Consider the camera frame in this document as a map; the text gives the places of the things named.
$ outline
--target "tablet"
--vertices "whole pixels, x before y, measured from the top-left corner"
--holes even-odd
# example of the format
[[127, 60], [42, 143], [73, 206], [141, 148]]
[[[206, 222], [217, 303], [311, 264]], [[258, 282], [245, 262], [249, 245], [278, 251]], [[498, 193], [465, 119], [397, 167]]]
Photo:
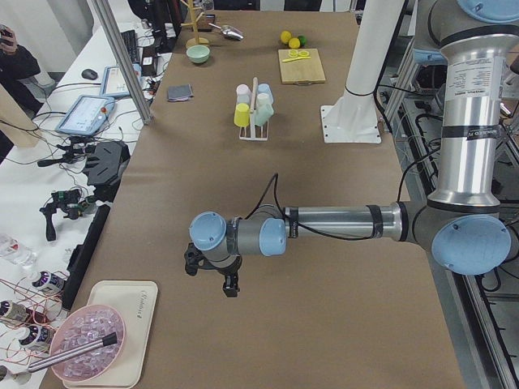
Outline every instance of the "tablet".
[[[134, 63], [133, 70], [140, 83], [140, 65]], [[130, 95], [127, 82], [122, 77], [122, 72], [119, 69], [119, 66], [107, 66], [105, 68], [103, 80], [101, 81], [101, 91], [99, 94], [101, 96], [110, 97], [124, 97]]]
[[108, 120], [114, 106], [113, 97], [82, 95], [59, 122], [56, 130], [65, 134], [93, 135]]

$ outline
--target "metal scoop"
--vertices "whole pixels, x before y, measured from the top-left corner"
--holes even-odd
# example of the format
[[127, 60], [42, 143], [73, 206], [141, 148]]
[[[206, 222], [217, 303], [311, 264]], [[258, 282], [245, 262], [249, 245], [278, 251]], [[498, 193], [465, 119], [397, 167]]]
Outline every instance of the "metal scoop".
[[229, 26], [227, 24], [224, 24], [221, 27], [216, 26], [213, 23], [209, 23], [209, 25], [218, 28], [221, 32], [221, 35], [227, 39], [232, 39], [233, 41], [241, 41], [243, 39], [243, 32], [238, 30], [236, 27]]
[[107, 336], [103, 336], [98, 340], [94, 340], [93, 342], [89, 342], [83, 344], [82, 346], [78, 346], [68, 351], [64, 351], [59, 354], [54, 354], [51, 357], [48, 357], [44, 360], [33, 362], [27, 368], [27, 372], [35, 373], [37, 371], [46, 369], [47, 367], [51, 367], [57, 365], [58, 363], [68, 361], [69, 359], [76, 358], [79, 355], [83, 355], [93, 350], [97, 350], [98, 348], [110, 346], [111, 344], [117, 343], [117, 334], [112, 332]]

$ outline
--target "yellow cup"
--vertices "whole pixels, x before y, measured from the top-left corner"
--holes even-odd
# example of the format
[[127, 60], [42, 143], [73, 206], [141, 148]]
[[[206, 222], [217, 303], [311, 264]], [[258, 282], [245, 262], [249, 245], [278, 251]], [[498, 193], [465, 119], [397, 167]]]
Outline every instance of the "yellow cup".
[[236, 104], [236, 110], [234, 110], [234, 124], [238, 127], [247, 127], [250, 122], [249, 104]]

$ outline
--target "table surface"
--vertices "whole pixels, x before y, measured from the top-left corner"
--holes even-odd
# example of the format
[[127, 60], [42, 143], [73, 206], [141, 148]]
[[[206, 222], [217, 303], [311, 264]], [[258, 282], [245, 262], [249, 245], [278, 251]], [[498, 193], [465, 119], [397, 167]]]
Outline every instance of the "table surface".
[[[182, 33], [75, 308], [100, 280], [158, 284], [139, 388], [464, 387], [417, 246], [299, 238], [281, 257], [244, 258], [235, 299], [219, 274], [184, 273], [192, 218], [245, 216], [275, 172], [281, 205], [302, 207], [388, 205], [401, 177], [391, 135], [323, 141], [320, 106], [342, 95], [357, 36], [351, 14], [219, 11], [217, 23], [246, 38], [205, 35], [212, 56], [195, 66]], [[327, 83], [281, 85], [283, 29], [319, 49]], [[233, 125], [234, 89], [254, 76], [275, 99], [266, 143], [238, 140]], [[167, 86], [184, 83], [194, 98], [168, 103]], [[52, 373], [42, 383], [59, 385]]]

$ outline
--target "bottle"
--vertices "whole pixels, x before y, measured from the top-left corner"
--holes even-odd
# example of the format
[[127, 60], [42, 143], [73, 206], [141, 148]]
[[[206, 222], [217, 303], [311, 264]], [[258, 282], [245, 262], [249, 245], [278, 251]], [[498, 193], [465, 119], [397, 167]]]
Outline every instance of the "bottle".
[[41, 312], [31, 310], [11, 300], [0, 302], [0, 322], [11, 326], [47, 323], [49, 320]]
[[12, 379], [18, 385], [24, 385], [29, 381], [29, 379], [31, 379], [31, 373], [25, 371], [21, 373], [13, 373], [4, 365], [0, 365], [0, 383], [2, 381], [7, 381], [8, 379]]
[[52, 328], [32, 324], [29, 327], [19, 328], [15, 337], [19, 345], [32, 351], [47, 353], [55, 331]]
[[0, 233], [0, 257], [23, 267], [31, 267], [36, 262], [36, 254], [31, 249], [5, 233]]
[[60, 293], [65, 288], [65, 280], [50, 271], [35, 271], [28, 279], [34, 288], [47, 295]]

